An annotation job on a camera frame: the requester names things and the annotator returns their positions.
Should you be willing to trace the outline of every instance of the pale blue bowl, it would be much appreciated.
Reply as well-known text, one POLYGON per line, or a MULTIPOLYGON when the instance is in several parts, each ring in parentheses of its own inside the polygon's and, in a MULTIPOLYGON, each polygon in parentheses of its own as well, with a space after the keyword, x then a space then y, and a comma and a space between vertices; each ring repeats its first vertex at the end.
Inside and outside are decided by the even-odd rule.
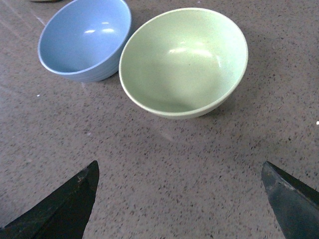
POLYGON ((77 82, 104 80, 118 71, 131 25, 124 0, 72 1, 45 26, 38 44, 40 62, 77 82))

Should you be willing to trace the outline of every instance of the bowl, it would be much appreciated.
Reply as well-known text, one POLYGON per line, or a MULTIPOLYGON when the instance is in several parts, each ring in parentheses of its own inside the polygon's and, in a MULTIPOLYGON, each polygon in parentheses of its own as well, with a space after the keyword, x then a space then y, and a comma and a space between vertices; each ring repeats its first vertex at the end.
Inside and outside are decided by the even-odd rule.
POLYGON ((120 59, 122 87, 158 116, 188 119, 223 103, 248 62, 244 34, 226 16, 203 8, 163 13, 142 25, 120 59))
POLYGON ((40 62, 77 82, 104 80, 118 71, 131 25, 123 0, 72 1, 45 26, 38 44, 40 62))

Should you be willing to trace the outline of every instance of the countertop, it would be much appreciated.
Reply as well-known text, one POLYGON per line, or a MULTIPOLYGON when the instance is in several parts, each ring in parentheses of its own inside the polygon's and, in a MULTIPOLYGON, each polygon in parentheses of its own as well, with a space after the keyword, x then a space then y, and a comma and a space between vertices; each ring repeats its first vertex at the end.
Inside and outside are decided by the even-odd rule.
POLYGON ((0 226, 97 160, 84 239, 283 239, 261 170, 319 185, 319 1, 127 0, 134 29, 181 7, 242 29, 241 83, 191 120, 142 110, 118 73, 84 84, 48 72, 38 39, 69 2, 0 0, 0 226))

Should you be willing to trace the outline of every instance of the quartz countertop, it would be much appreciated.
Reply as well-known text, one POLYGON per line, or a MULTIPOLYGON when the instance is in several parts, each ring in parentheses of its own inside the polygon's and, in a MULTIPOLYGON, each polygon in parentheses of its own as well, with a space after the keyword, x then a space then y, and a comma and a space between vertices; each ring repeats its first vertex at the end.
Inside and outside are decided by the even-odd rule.
POLYGON ((127 0, 134 29, 182 7, 242 29, 241 83, 191 120, 139 108, 118 73, 84 84, 48 72, 38 39, 69 2, 0 0, 0 226, 97 160, 84 239, 284 239, 261 170, 319 185, 319 1, 127 0))

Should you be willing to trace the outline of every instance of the light green bowl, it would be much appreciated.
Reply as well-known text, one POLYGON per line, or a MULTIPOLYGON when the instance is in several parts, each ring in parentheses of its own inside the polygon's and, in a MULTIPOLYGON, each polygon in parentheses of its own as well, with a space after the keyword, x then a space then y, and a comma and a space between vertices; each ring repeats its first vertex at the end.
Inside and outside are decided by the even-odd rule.
POLYGON ((241 81, 248 47, 239 27, 202 8, 163 13, 141 26, 120 59, 121 84, 138 106, 188 119, 223 103, 241 81))

